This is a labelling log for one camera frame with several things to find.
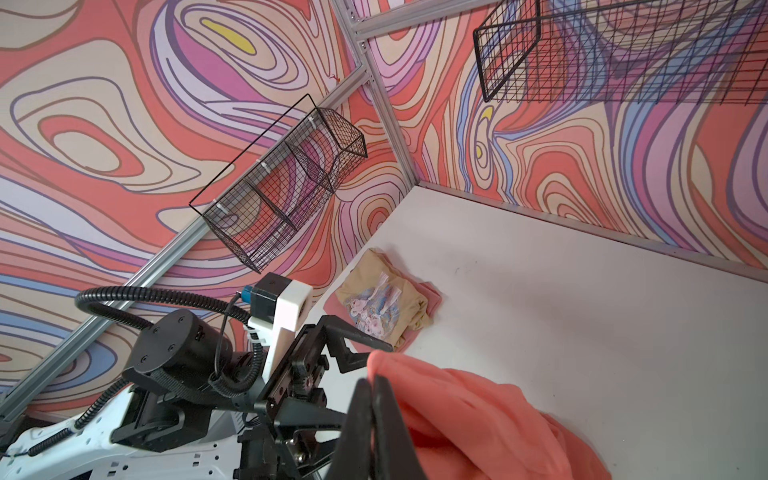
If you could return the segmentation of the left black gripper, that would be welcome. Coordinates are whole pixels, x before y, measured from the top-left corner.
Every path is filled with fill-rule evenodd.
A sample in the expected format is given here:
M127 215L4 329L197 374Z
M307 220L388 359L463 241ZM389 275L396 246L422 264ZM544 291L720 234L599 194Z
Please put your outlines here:
M355 352L352 343L370 352ZM392 353L389 343L360 331L338 316L324 315L299 332L253 409L243 415L235 479L319 479L335 449L320 432L340 431L346 414L328 409L320 382L329 369L327 347L341 374L360 370L377 350Z

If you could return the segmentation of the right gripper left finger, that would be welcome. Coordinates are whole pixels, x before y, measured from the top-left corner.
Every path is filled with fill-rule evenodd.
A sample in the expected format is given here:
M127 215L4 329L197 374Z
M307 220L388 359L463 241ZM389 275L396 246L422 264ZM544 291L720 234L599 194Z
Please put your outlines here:
M371 472L373 434L372 388L359 380L325 480L366 480Z

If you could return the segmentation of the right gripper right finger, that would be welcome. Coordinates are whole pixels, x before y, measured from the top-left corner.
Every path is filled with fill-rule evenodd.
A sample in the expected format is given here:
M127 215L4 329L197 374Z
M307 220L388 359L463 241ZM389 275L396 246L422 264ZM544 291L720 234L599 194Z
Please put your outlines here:
M374 479L426 480L391 383L376 376L373 386Z

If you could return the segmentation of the coral orange t shirt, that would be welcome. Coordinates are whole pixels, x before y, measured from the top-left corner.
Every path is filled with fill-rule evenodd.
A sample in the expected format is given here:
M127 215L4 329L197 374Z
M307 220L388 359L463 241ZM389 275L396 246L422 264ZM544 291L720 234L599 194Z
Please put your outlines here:
M376 351L430 479L608 479L597 453L513 384Z

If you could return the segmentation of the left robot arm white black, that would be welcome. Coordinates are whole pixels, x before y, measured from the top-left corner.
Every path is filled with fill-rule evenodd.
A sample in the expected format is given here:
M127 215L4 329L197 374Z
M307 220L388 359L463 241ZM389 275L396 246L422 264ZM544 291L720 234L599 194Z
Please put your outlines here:
M77 479L100 465L131 472L142 454L207 478L311 479L339 431L320 381L331 363L361 369L386 351L381 333L334 315L302 321L306 284L268 275L229 301L146 287L98 287L76 306L134 328L137 341L118 377L82 414L22 433L1 453L5 479Z

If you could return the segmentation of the aluminium frame left side bar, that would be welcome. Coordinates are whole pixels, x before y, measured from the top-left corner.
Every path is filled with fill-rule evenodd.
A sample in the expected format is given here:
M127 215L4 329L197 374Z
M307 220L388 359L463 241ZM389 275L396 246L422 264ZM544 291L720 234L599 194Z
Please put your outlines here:
M370 80L367 67L359 66L320 101L325 108L336 108L358 88ZM128 281L129 286L149 287L186 254L209 228L204 220L196 217L178 233L163 249L153 256ZM43 358L40 364L26 374L14 387L1 396L1 420L12 423L21 417L32 400L87 349L110 326L108 320L91 316L64 338Z

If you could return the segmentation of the aluminium frame left post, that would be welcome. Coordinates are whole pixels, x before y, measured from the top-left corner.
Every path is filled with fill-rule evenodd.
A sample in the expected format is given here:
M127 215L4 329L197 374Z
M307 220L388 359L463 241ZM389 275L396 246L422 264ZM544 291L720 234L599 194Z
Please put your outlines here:
M418 185L412 155L395 116L383 77L376 65L370 48L370 41L359 37L356 33L356 21L353 17L354 11L348 1L332 0L331 6L347 45L352 51L355 64L362 66L368 73L369 80L367 85L372 104L402 173L406 191L410 191Z

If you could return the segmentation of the aluminium frame horizontal back bar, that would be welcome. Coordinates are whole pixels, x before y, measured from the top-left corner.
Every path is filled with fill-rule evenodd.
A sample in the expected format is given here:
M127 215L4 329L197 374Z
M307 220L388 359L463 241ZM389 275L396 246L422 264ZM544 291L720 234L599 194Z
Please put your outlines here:
M495 4L492 0L414 1L356 21L353 31L357 40L367 40Z

